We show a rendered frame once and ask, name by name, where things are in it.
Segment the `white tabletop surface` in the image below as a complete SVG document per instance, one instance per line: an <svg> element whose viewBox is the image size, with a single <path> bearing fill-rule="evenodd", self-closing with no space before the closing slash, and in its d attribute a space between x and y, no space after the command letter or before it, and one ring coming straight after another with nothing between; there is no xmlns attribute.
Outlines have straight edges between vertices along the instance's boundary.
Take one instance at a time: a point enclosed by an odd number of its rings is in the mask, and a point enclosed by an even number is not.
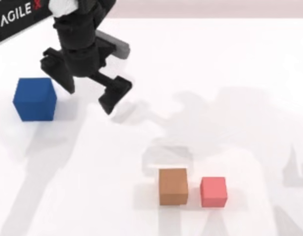
<svg viewBox="0 0 303 236"><path fill-rule="evenodd" d="M0 45L0 236L303 236L303 20L107 19L132 52L102 72L133 90L109 117L100 85L55 84L55 121L23 123L52 23ZM158 206L162 167L188 168L186 206ZM224 209L200 208L205 176Z"/></svg>

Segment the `large blue block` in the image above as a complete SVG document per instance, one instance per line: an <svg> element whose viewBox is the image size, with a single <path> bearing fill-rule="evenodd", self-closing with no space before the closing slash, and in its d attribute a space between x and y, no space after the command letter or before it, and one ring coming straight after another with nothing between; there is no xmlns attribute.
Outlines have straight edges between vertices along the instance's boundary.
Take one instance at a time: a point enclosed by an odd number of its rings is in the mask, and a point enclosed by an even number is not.
<svg viewBox="0 0 303 236"><path fill-rule="evenodd" d="M57 95L50 78L20 78L13 104L22 121L52 121Z"/></svg>

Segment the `red cube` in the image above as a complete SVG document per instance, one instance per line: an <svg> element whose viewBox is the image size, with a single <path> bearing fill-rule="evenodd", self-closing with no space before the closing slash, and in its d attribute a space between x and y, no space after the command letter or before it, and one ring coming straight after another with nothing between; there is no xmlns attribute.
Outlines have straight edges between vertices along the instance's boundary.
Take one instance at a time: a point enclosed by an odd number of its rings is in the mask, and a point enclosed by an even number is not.
<svg viewBox="0 0 303 236"><path fill-rule="evenodd" d="M224 177L203 177L200 189L202 207L225 207L228 196Z"/></svg>

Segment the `agile x logo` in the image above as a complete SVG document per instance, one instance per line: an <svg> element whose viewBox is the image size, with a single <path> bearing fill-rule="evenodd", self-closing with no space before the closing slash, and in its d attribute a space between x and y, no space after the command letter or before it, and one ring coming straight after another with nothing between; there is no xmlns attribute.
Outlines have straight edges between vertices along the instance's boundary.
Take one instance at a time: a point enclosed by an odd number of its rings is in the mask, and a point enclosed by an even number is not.
<svg viewBox="0 0 303 236"><path fill-rule="evenodd" d="M32 14L32 10L38 10L41 6L41 0L34 0L26 2L20 6L15 7L14 9L10 10L6 14L2 14L0 20L0 27L4 27L5 25L9 25L27 15Z"/></svg>

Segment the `small block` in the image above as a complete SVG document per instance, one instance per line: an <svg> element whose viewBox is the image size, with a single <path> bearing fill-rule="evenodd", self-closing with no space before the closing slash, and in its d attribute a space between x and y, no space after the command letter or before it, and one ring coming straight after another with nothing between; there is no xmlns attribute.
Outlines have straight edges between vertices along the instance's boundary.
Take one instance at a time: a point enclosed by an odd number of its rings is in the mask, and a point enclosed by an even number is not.
<svg viewBox="0 0 303 236"><path fill-rule="evenodd" d="M200 191L202 207L225 207L228 195L224 177L203 177Z"/></svg>
<svg viewBox="0 0 303 236"><path fill-rule="evenodd" d="M188 198L186 169L159 170L159 203L161 206L185 205Z"/></svg>
<svg viewBox="0 0 303 236"><path fill-rule="evenodd" d="M57 96L50 78L20 78L13 104L22 121L52 121Z"/></svg>

